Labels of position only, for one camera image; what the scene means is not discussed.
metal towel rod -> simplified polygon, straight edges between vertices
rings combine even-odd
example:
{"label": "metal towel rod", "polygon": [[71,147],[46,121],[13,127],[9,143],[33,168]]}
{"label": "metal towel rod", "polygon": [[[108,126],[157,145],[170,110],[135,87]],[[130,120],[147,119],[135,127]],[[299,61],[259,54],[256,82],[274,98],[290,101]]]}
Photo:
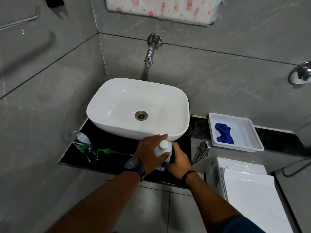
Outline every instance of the metal towel rod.
{"label": "metal towel rod", "polygon": [[27,23],[27,22],[31,22],[33,20],[36,20],[36,19],[39,18],[39,14],[40,14],[40,6],[36,5],[35,15],[34,16],[26,18],[26,19],[19,20],[19,21],[16,21],[16,22],[4,24],[4,25],[0,26],[0,31],[4,30],[4,29],[7,29],[7,28],[11,28],[11,27],[17,26],[17,25],[20,25],[20,24],[23,24],[23,23]]}

blue sleeve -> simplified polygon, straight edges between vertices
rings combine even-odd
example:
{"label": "blue sleeve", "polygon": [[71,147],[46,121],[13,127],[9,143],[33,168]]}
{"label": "blue sleeve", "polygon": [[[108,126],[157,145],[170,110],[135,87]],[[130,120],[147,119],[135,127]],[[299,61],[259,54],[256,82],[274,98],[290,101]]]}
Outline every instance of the blue sleeve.
{"label": "blue sleeve", "polygon": [[231,219],[222,233],[265,233],[255,223],[244,216],[237,216]]}

toilet seat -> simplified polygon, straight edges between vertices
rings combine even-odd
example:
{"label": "toilet seat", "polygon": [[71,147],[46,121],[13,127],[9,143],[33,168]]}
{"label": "toilet seat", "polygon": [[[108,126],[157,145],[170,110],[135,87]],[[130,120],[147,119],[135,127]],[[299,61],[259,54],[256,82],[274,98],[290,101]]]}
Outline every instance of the toilet seat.
{"label": "toilet seat", "polygon": [[274,177],[221,168],[227,201],[266,233],[293,233],[274,186]]}

metal sink drain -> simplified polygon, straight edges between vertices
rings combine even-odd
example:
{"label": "metal sink drain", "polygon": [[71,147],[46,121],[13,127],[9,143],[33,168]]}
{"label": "metal sink drain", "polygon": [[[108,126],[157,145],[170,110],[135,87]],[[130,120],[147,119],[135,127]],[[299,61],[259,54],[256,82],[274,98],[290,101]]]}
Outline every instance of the metal sink drain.
{"label": "metal sink drain", "polygon": [[148,118],[148,114],[145,111],[140,110],[135,113],[135,118],[139,121],[143,121]]}

white packaging with red print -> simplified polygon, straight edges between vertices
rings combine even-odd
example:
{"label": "white packaging with red print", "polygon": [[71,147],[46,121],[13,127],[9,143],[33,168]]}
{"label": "white packaging with red print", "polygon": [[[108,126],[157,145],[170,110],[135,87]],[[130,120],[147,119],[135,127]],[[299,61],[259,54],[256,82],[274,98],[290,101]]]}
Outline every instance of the white packaging with red print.
{"label": "white packaging with red print", "polygon": [[207,26],[221,0],[106,0],[109,11]]}

